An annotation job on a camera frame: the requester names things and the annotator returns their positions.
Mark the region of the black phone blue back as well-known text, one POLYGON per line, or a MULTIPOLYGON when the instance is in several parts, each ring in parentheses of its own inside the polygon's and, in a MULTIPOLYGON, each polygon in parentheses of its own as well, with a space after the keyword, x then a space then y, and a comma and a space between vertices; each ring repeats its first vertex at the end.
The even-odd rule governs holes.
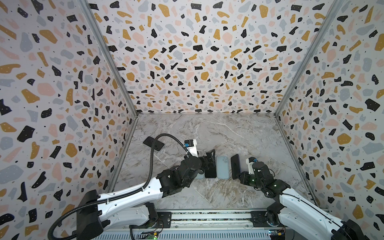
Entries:
POLYGON ((205 178, 206 179, 215 179, 217 178, 217 169, 216 167, 211 167, 207 170, 205 170, 205 178))

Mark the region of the light green phone case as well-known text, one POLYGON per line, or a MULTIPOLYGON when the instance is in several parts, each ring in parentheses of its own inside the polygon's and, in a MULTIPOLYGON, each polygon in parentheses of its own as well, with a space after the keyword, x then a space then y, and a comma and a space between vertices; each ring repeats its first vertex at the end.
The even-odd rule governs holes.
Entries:
POLYGON ((226 156, 217 157, 217 178, 228 180, 230 178, 229 158, 226 156))
POLYGON ((196 177, 195 177, 195 180, 203 180, 205 179, 205 174, 198 174, 196 177))

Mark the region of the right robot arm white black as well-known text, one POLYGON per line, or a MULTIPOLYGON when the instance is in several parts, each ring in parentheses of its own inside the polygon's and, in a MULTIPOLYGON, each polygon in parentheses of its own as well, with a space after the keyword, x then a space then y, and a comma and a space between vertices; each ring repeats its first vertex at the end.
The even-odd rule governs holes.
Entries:
POLYGON ((240 183, 260 191, 275 202, 267 208, 266 220, 272 226, 283 225, 308 240, 364 240, 361 227, 352 220, 343 221, 301 196, 286 182, 275 179, 263 162, 253 162, 251 173, 237 173, 240 183))

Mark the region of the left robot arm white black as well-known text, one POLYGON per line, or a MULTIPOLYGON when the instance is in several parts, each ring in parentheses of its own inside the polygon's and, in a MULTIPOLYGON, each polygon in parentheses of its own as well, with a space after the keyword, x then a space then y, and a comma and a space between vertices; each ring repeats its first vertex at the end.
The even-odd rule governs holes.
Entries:
POLYGON ((154 200, 162 199, 190 187, 199 174, 216 165, 216 151, 211 150, 202 157, 188 153, 181 164, 162 171, 152 178, 147 186, 137 185, 122 191, 98 194, 87 192, 77 212, 78 240, 91 240, 104 230, 117 225, 149 227, 158 215, 154 200))

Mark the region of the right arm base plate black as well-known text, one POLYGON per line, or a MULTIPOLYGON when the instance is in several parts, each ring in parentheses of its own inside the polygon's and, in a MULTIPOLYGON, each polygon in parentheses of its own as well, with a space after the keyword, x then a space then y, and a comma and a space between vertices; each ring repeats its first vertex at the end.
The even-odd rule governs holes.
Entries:
POLYGON ((251 211, 251 218, 250 221, 253 224, 254 228, 282 228, 283 225, 275 223, 271 224, 269 223, 269 219, 267 218, 267 211, 266 210, 258 210, 258 211, 251 211))

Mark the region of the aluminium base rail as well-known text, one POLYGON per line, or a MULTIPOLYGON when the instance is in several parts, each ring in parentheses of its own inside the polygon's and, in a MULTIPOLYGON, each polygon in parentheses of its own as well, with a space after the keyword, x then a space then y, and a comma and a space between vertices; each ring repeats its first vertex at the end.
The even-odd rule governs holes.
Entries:
POLYGON ((251 210, 163 210, 158 212, 172 212, 171 227, 169 229, 133 229, 129 225, 117 225, 105 230, 97 236, 97 240, 135 240, 134 233, 158 236, 162 231, 218 231, 218 230, 269 230, 271 240, 307 240, 293 229, 282 228, 254 228, 250 221, 251 210))

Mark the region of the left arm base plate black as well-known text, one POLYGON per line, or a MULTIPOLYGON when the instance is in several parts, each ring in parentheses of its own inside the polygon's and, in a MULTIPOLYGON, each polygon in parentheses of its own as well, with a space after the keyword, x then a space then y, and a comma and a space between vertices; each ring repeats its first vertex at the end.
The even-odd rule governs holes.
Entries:
POLYGON ((172 212, 157 212, 157 216, 150 218, 142 225, 132 225, 133 229, 169 229, 171 227, 172 212))

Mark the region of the left corner aluminium post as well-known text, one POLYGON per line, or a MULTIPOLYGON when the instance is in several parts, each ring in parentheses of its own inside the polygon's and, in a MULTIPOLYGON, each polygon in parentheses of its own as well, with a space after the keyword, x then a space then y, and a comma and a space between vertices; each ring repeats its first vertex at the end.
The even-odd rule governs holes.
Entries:
POLYGON ((79 0, 78 2, 80 5, 80 8, 82 9, 82 11, 84 13, 86 21, 90 25, 90 29, 92 30, 92 32, 95 36, 95 39, 96 39, 96 41, 100 47, 100 50, 101 50, 103 56, 105 57, 106 62, 108 64, 108 66, 110 67, 113 76, 115 77, 115 80, 117 81, 117 84, 118 84, 118 86, 122 92, 122 95, 128 104, 129 111, 134 116, 134 119, 136 119, 138 117, 138 113, 134 107, 134 104, 131 101, 131 98, 130 98, 129 93, 126 89, 126 86, 122 80, 121 75, 119 74, 118 68, 117 68, 117 66, 116 66, 116 64, 115 64, 115 62, 114 62, 114 60, 110 54, 109 48, 104 41, 102 32, 101 32, 101 30, 97 24, 97 20, 95 19, 94 15, 92 13, 92 10, 89 6, 89 3, 86 0, 79 0))

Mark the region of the corner aluminium post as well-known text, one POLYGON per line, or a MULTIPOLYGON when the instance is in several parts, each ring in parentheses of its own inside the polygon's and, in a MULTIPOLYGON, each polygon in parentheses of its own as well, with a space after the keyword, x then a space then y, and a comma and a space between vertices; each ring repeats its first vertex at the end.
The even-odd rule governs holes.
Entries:
POLYGON ((289 100, 290 94, 294 91, 295 86, 299 82, 301 76, 303 75, 307 65, 310 63, 311 59, 314 57, 315 53, 317 52, 317 48, 319 47, 320 43, 322 42, 322 39, 324 35, 329 30, 329 27, 331 23, 333 22, 334 18, 336 17, 337 13, 339 12, 340 8, 343 5, 342 0, 335 0, 333 1, 332 5, 330 6, 329 11, 327 12, 326 18, 323 21, 323 24, 321 25, 318 33, 316 34, 313 42, 311 43, 310 47, 308 48, 308 51, 306 55, 304 56, 302 62, 299 65, 298 70, 296 71, 293 80, 287 87, 287 90, 283 96, 283 99, 278 105, 277 110, 274 113, 274 117, 277 120, 280 113, 283 111, 284 105, 289 100))
POLYGON ((101 32, 101 30, 97 24, 97 20, 95 19, 94 15, 92 13, 92 10, 89 6, 89 3, 86 0, 79 0, 78 2, 80 5, 80 8, 82 9, 82 11, 84 13, 86 21, 90 25, 90 29, 92 30, 92 32, 95 36, 95 39, 96 39, 96 41, 100 47, 100 50, 101 50, 103 56, 105 57, 106 62, 108 64, 108 66, 110 67, 113 76, 115 77, 115 80, 117 81, 117 84, 118 84, 118 86, 122 92, 122 95, 128 104, 129 111, 134 116, 134 119, 136 119, 138 117, 138 113, 134 107, 134 104, 131 101, 131 98, 130 98, 129 93, 126 89, 126 86, 122 80, 121 75, 119 74, 118 68, 117 68, 117 66, 116 66, 116 64, 115 64, 115 62, 114 62, 114 60, 110 54, 109 48, 104 41, 102 32, 101 32))

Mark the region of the right corner aluminium post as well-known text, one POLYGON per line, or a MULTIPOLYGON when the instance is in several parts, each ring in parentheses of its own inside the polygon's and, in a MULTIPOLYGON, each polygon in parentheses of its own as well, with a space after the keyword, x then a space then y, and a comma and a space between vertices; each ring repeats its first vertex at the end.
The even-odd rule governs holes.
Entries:
POLYGON ((330 6, 329 11, 327 12, 326 18, 323 21, 323 24, 321 25, 318 33, 316 34, 313 42, 311 43, 310 47, 308 48, 308 51, 306 55, 304 56, 302 62, 299 65, 298 70, 296 71, 293 80, 287 87, 287 90, 283 96, 283 99, 278 105, 277 110, 274 113, 274 117, 277 120, 280 113, 283 111, 284 105, 289 100, 290 94, 294 91, 295 86, 299 82, 301 76, 303 75, 307 65, 310 63, 311 59, 314 57, 315 53, 317 52, 317 48, 319 47, 320 43, 322 42, 322 39, 324 35, 329 30, 329 27, 331 23, 333 22, 334 18, 336 17, 337 13, 339 12, 340 8, 343 5, 342 0, 335 0, 333 1, 332 5, 330 6))

